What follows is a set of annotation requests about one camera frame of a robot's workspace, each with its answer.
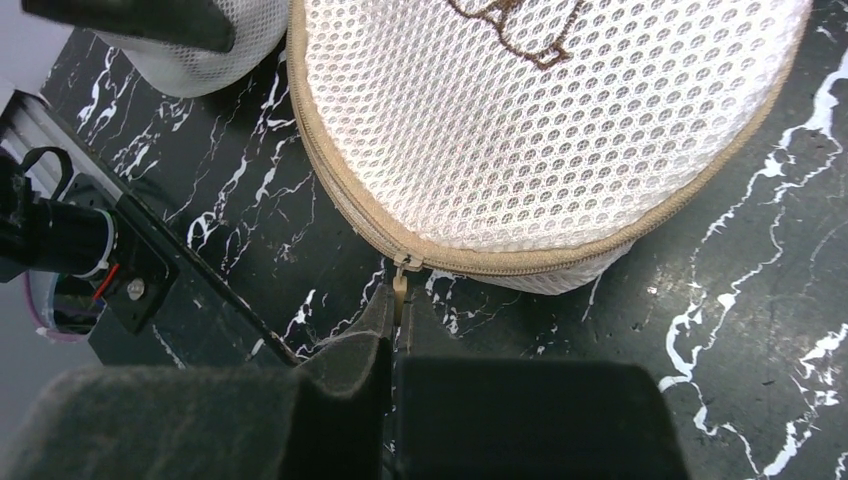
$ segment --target zipper pull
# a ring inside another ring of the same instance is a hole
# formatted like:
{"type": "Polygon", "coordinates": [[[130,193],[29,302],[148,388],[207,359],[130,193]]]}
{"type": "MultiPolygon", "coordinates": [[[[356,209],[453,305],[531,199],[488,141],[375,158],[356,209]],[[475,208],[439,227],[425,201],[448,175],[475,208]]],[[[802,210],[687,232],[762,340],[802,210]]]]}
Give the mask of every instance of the zipper pull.
{"type": "Polygon", "coordinates": [[[395,326],[399,327],[403,317],[403,304],[406,302],[406,294],[409,291],[409,283],[406,277],[403,276],[403,272],[404,270],[417,272],[418,270],[421,270],[424,262],[408,253],[400,253],[396,255],[394,262],[395,266],[397,266],[395,278],[392,280],[392,288],[395,291],[394,322],[395,326]]]}

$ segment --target black cable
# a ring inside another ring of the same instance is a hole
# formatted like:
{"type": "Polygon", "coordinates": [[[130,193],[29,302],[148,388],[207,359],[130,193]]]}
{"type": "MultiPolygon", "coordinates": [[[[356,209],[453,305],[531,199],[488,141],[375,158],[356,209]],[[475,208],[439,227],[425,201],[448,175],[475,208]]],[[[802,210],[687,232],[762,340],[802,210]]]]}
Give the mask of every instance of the black cable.
{"type": "Polygon", "coordinates": [[[71,163],[71,156],[68,155],[68,152],[59,147],[33,148],[24,155],[24,161],[21,162],[21,167],[25,172],[28,172],[29,169],[38,163],[39,160],[41,160],[41,157],[43,157],[47,152],[56,155],[56,158],[59,159],[59,167],[62,170],[62,176],[59,178],[59,184],[56,185],[56,190],[54,190],[53,195],[50,196],[50,200],[58,200],[59,196],[62,195],[62,192],[64,192],[68,188],[68,185],[71,184],[71,179],[74,177],[74,164],[71,163]]]}

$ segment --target screw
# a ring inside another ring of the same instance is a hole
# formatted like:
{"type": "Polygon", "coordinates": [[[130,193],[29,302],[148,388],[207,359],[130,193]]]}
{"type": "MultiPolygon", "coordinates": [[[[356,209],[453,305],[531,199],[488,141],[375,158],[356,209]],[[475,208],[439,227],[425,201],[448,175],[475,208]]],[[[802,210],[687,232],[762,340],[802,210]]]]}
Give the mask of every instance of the screw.
{"type": "Polygon", "coordinates": [[[127,285],[127,295],[135,302],[144,295],[144,280],[136,278],[127,285]]]}

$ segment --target white mesh laundry bag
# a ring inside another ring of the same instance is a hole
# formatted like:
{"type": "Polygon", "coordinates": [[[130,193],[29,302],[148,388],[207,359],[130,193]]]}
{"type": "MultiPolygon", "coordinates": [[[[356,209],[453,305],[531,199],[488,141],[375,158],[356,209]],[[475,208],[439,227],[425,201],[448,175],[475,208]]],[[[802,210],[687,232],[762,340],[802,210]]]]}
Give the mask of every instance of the white mesh laundry bag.
{"type": "Polygon", "coordinates": [[[583,285],[756,130],[809,0],[294,0],[315,170],[406,268],[583,285]]]}
{"type": "Polygon", "coordinates": [[[232,22],[235,43],[228,53],[98,32],[120,48],[155,89],[175,97],[199,97],[243,77],[283,38],[288,0],[215,0],[232,22]]]}

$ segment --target table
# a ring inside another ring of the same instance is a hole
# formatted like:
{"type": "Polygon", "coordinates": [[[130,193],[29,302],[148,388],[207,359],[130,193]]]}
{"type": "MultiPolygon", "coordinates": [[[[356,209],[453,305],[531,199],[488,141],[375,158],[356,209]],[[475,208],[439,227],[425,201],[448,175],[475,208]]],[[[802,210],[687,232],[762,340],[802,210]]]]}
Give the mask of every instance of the table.
{"type": "MultiPolygon", "coordinates": [[[[544,297],[444,272],[411,281],[426,286],[445,328],[469,349],[644,366],[673,412],[694,478],[848,478],[846,24],[843,2],[816,2],[759,133],[592,284],[544,297]]],[[[285,58],[281,46],[235,85],[175,99],[76,31],[43,94],[308,357],[393,268],[315,177],[285,58]]]]}

